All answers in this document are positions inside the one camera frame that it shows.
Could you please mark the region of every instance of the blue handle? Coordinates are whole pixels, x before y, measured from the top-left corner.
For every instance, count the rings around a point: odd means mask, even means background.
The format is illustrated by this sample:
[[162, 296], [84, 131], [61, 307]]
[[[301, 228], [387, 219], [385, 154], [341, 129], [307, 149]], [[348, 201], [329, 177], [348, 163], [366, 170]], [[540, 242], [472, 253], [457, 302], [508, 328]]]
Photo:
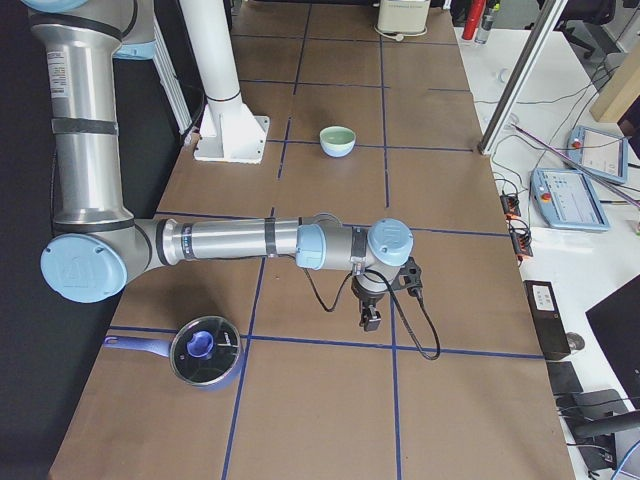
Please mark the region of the blue handle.
[[107, 348], [122, 348], [123, 350], [140, 350], [151, 352], [161, 357], [169, 357], [171, 342], [167, 340], [154, 340], [140, 337], [118, 337], [108, 335], [104, 338], [102, 345]]

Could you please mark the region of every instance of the label sticker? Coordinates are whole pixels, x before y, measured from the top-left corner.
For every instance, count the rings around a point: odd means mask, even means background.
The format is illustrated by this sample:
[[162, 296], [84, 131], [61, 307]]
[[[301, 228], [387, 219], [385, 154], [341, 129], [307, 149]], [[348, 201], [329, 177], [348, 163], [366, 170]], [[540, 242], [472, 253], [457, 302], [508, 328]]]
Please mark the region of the label sticker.
[[67, 54], [65, 52], [49, 52], [47, 53], [47, 64], [49, 66], [51, 98], [68, 98], [69, 67], [67, 65]]
[[545, 310], [547, 312], [553, 312], [555, 310], [549, 287], [533, 285], [532, 290], [533, 298], [536, 301], [536, 307], [538, 307], [538, 310]]

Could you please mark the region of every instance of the floor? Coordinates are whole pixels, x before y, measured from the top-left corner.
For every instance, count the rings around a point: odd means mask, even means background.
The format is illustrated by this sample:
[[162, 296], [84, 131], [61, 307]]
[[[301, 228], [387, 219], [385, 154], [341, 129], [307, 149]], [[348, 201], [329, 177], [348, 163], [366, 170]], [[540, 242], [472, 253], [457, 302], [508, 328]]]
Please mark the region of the floor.
[[[202, 163], [185, 148], [157, 216], [401, 219], [443, 356], [422, 359], [388, 299], [372, 333], [350, 292], [324, 313], [286, 258], [158, 269], [126, 288], [110, 333], [171, 340], [222, 315], [244, 339], [239, 380], [203, 393], [166, 360], [103, 349], [52, 479], [573, 478], [450, 16], [433, 9], [426, 36], [397, 43], [374, 33], [375, 15], [244, 4], [232, 44], [244, 101], [271, 117], [263, 161]], [[331, 124], [357, 134], [345, 158], [320, 149]], [[344, 272], [312, 275], [328, 299]]]

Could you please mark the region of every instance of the wire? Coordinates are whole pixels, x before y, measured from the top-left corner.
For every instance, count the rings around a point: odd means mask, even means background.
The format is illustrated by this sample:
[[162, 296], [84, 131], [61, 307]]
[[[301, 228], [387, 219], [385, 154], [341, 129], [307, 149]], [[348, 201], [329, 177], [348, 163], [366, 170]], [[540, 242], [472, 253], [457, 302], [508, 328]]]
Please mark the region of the wire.
[[622, 471], [624, 464], [627, 463], [627, 460], [629, 460], [631, 454], [635, 452], [639, 446], [640, 440], [634, 443], [633, 446], [627, 451], [627, 453], [624, 454], [624, 457], [622, 457], [622, 461], [618, 464], [618, 468], [616, 468], [616, 471], [613, 472], [613, 475], [611, 475], [611, 480], [614, 480], [618, 476], [618, 474]]
[[391, 299], [393, 300], [394, 305], [398, 309], [398, 313], [400, 314], [400, 319], [402, 320], [404, 328], [407, 330], [407, 333], [411, 337], [411, 340], [413, 340], [413, 343], [416, 346], [416, 348], [418, 349], [418, 352], [420, 353], [420, 355], [422, 355], [422, 357], [425, 360], [430, 360], [430, 361], [437, 360], [440, 357], [440, 352], [441, 352], [441, 349], [440, 349], [440, 338], [438, 337], [438, 332], [436, 331], [436, 327], [433, 324], [433, 321], [431, 320], [431, 317], [429, 316], [429, 313], [427, 313], [427, 309], [424, 306], [424, 301], [422, 300], [422, 294], [419, 293], [419, 295], [416, 297], [416, 299], [418, 300], [418, 305], [420, 306], [420, 310], [422, 310], [422, 314], [424, 315], [424, 318], [427, 320], [427, 323], [429, 324], [429, 327], [431, 328], [431, 332], [433, 332], [433, 339], [435, 340], [435, 343], [436, 343], [436, 351], [435, 351], [435, 353], [433, 355], [429, 355], [427, 352], [424, 351], [424, 348], [420, 344], [420, 341], [418, 340], [418, 337], [416, 337], [416, 334], [413, 332], [413, 329], [409, 325], [407, 317], [405, 316], [404, 311], [402, 310], [402, 306], [400, 305], [400, 302], [398, 301], [398, 297], [396, 296], [396, 293], [393, 291], [393, 287], [389, 284], [389, 281], [385, 278], [385, 276], [382, 275], [379, 272], [376, 272], [375, 270], [371, 270], [370, 268], [367, 268], [365, 270], [365, 273], [371, 273], [371, 274], [377, 276], [378, 278], [380, 278], [380, 280], [382, 280], [384, 282], [385, 286], [387, 287], [387, 291], [389, 292], [389, 295], [391, 296]]
[[622, 402], [624, 400], [637, 400], [639, 399], [640, 396], [636, 396], [636, 397], [626, 397], [626, 398], [614, 398], [613, 400], [607, 400], [606, 402], [600, 402], [600, 403], [589, 403], [586, 405], [573, 405], [571, 407], [564, 407], [561, 408], [560, 410], [558, 410], [558, 413], [562, 413], [565, 412], [567, 410], [571, 410], [574, 408], [584, 408], [584, 407], [599, 407], [600, 405], [607, 405], [609, 403], [615, 403], [615, 402]]
[[332, 313], [333, 311], [335, 311], [336, 306], [338, 305], [338, 302], [340, 301], [340, 296], [342, 295], [342, 290], [344, 289], [344, 286], [346, 285], [347, 280], [349, 280], [349, 278], [351, 278], [352, 273], [349, 272], [344, 277], [344, 280], [342, 280], [342, 283], [340, 284], [340, 288], [338, 288], [338, 293], [336, 294], [336, 298], [333, 301], [333, 305], [331, 305], [330, 307], [327, 307], [327, 305], [322, 300], [322, 297], [320, 297], [320, 293], [318, 292], [318, 289], [316, 288], [316, 284], [314, 283], [313, 278], [311, 278], [311, 275], [309, 274], [309, 270], [306, 269], [306, 268], [303, 268], [302, 271], [307, 276], [307, 279], [309, 280], [309, 283], [311, 284], [311, 288], [313, 290], [313, 294], [316, 296], [316, 300], [318, 300], [318, 303], [320, 303], [320, 306], [322, 306], [322, 309], [327, 313]]
[[[613, 72], [614, 70], [617, 70], [620, 67], [615, 67], [611, 69], [611, 72]], [[575, 97], [576, 95], [579, 95], [583, 90], [588, 89], [591, 85], [593, 85], [594, 82], [599, 82], [600, 80], [602, 80], [603, 78], [607, 77], [610, 75], [611, 72], [607, 72], [605, 73], [603, 76], [595, 79], [595, 80], [590, 80], [589, 83], [587, 85], [585, 85], [584, 87], [582, 87], [580, 90], [578, 90], [575, 93], [571, 93], [569, 95], [563, 95], [562, 97], [558, 97], [555, 100], [539, 100], [539, 101], [535, 101], [535, 102], [516, 102], [516, 105], [544, 105], [544, 104], [552, 104], [552, 103], [556, 103], [559, 102], [560, 100], [564, 100], [566, 98], [571, 98], [571, 97]], [[488, 105], [496, 105], [499, 103], [499, 100], [496, 101], [488, 101], [488, 100], [476, 100], [473, 103], [485, 103]]]
[[51, 183], [49, 185], [49, 227], [51, 228], [51, 238], [56, 236], [55, 227], [53, 225], [53, 215], [55, 214], [55, 197], [56, 197], [56, 168], [58, 166], [58, 149], [53, 149], [51, 156]]
[[587, 443], [567, 443], [567, 447], [597, 448], [598, 450], [602, 450], [604, 452], [611, 453], [608, 448], [601, 447], [600, 445], [589, 445]]

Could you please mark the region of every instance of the black box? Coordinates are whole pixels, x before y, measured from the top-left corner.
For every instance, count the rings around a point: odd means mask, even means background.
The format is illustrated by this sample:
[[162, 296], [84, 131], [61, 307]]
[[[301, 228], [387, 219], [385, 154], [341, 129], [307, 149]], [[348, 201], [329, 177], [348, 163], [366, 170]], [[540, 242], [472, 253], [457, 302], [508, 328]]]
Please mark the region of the black box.
[[571, 353], [567, 334], [562, 326], [551, 282], [525, 280], [524, 288], [538, 335], [538, 342], [547, 360], [561, 360]]

